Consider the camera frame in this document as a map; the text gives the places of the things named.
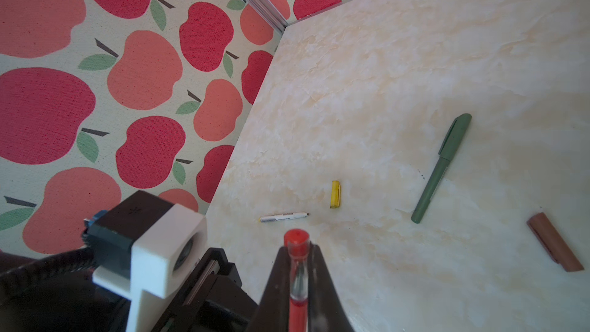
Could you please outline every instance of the white marker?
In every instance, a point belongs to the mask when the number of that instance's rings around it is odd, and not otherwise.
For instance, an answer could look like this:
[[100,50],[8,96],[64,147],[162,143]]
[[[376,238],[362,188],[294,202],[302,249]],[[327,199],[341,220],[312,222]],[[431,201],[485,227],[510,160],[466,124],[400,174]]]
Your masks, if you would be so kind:
[[298,218],[305,218],[309,216],[309,213],[301,211],[299,213],[286,213],[286,214],[277,214],[272,216],[264,216],[260,217],[261,222],[274,222],[276,220],[287,220],[287,219],[298,219]]

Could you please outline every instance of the green leaf print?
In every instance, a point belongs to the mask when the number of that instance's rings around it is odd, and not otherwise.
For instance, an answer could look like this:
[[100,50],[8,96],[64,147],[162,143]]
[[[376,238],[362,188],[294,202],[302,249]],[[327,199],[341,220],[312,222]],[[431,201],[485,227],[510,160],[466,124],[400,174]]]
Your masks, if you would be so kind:
[[164,31],[166,28],[166,12],[164,12],[164,8],[162,8],[160,2],[157,0],[151,0],[149,10],[151,11],[151,16],[156,22],[156,25],[160,27],[160,30]]
[[78,65],[78,68],[84,70],[102,70],[111,68],[116,61],[117,58],[112,55],[94,54],[89,57],[85,57]]
[[183,103],[178,109],[176,110],[176,114],[190,114],[196,111],[199,108],[200,103],[198,101],[187,101]]
[[79,151],[92,163],[96,162],[99,157],[99,146],[94,141],[94,138],[88,135],[86,132],[80,132],[76,139],[76,145]]
[[223,68],[225,68],[225,72],[227,72],[227,75],[231,78],[234,74],[234,64],[232,63],[230,56],[227,54],[223,55]]
[[244,3],[243,0],[230,0],[229,3],[227,3],[227,8],[231,10],[243,10],[245,6],[246,3]]
[[0,214],[0,231],[14,227],[26,221],[35,211],[33,208],[16,208]]
[[185,172],[182,164],[175,161],[174,165],[172,166],[172,174],[179,184],[184,184],[184,181],[187,178],[187,173]]

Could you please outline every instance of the red pen cap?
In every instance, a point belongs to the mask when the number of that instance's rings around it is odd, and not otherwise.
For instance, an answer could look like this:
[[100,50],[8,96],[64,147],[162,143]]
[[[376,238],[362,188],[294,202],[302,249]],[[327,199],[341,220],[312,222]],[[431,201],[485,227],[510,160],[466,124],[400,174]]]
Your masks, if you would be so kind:
[[309,254],[309,233],[304,230],[290,229],[283,239],[290,256],[303,258]]

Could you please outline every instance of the green marker cap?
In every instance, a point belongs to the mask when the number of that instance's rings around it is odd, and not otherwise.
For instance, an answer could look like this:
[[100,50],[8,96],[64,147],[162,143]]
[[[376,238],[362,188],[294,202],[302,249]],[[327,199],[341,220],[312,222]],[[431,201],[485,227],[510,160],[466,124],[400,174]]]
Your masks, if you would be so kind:
[[469,122],[471,122],[471,114],[468,113],[461,114],[459,117],[455,118],[453,124],[451,124],[451,128],[448,129],[448,132],[442,141],[439,150],[441,158],[445,158],[448,161],[453,160],[455,153],[459,149],[461,140],[463,140],[463,136],[465,136]]

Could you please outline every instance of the camera lens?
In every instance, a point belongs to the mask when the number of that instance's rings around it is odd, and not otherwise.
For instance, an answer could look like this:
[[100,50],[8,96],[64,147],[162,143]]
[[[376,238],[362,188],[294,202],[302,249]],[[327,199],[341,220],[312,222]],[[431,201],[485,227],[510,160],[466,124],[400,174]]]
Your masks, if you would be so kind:
[[184,263],[185,260],[187,260],[188,255],[191,253],[192,243],[193,243],[193,239],[191,238],[190,240],[188,240],[185,247],[182,248],[181,254],[178,255],[178,259],[176,260],[176,263],[174,264],[174,270],[179,269],[181,267],[182,263]]

